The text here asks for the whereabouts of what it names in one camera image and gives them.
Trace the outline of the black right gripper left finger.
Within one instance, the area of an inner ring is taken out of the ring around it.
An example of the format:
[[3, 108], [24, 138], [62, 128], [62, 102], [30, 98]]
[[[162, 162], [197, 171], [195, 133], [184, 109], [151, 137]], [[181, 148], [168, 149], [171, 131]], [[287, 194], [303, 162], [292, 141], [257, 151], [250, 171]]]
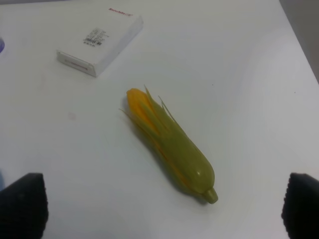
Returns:
[[42, 173], [27, 173], [0, 191], [2, 239], [41, 239], [48, 217]]

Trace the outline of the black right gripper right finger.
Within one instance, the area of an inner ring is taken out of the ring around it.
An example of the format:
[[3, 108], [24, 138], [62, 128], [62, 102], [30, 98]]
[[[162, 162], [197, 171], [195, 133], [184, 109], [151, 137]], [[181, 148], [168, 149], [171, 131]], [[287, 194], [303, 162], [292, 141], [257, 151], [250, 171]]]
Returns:
[[291, 239], [319, 237], [319, 181], [308, 174], [291, 173], [281, 217]]

